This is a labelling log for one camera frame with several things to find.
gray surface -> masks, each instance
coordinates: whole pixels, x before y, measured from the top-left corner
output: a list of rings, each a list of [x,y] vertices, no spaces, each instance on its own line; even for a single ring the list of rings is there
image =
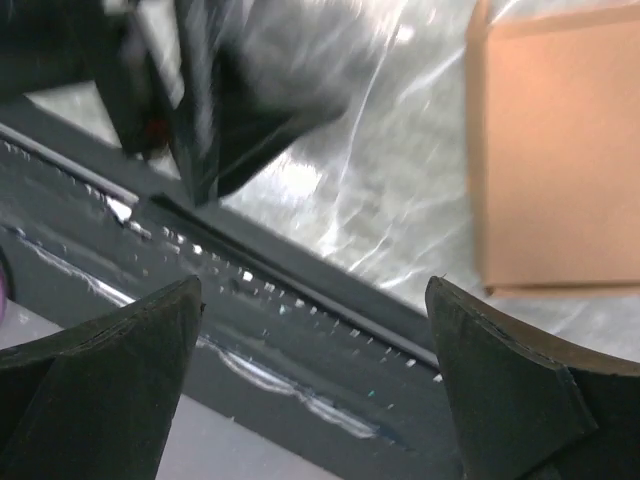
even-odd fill
[[[0,350],[60,328],[10,303],[0,324]],[[332,480],[336,477],[189,397],[178,404],[158,480]]]
[[[431,275],[482,297],[465,195],[460,64],[473,0],[333,1],[349,3],[372,36],[389,40],[379,68],[345,118],[298,141],[227,204],[417,308]],[[500,0],[495,7],[511,15],[589,3]],[[154,2],[149,12],[175,71],[169,5]],[[113,141],[91,89],[39,99]],[[492,303],[576,343],[640,360],[637,297]]]

gray marble countertop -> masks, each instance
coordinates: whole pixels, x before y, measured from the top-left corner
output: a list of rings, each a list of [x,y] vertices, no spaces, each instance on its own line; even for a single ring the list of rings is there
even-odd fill
[[[474,1],[333,1],[350,2],[372,32],[386,36],[373,78],[344,118],[301,138],[227,205],[419,309],[432,275],[482,297],[465,194],[460,61]],[[498,0],[494,12],[531,14],[589,2]],[[147,13],[166,65],[175,70],[170,6],[149,2]],[[37,101],[114,141],[93,87]],[[640,361],[638,297],[491,303],[570,341]]]

brown box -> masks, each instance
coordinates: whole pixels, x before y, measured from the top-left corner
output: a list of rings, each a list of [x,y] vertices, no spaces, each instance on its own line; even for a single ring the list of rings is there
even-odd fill
[[[477,268],[496,294],[640,292],[640,5],[467,30]]]

cardboard box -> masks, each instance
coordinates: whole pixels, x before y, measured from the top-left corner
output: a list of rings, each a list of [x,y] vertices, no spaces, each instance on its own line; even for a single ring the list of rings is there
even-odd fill
[[[640,292],[640,5],[467,30],[477,268],[495,294]]]

cardboard flap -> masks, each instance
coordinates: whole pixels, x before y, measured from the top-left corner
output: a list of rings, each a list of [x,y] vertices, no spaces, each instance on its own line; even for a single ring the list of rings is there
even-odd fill
[[[469,26],[467,27],[466,40],[479,40],[487,35],[489,30],[489,14],[491,9],[490,0],[478,0],[471,13]]]

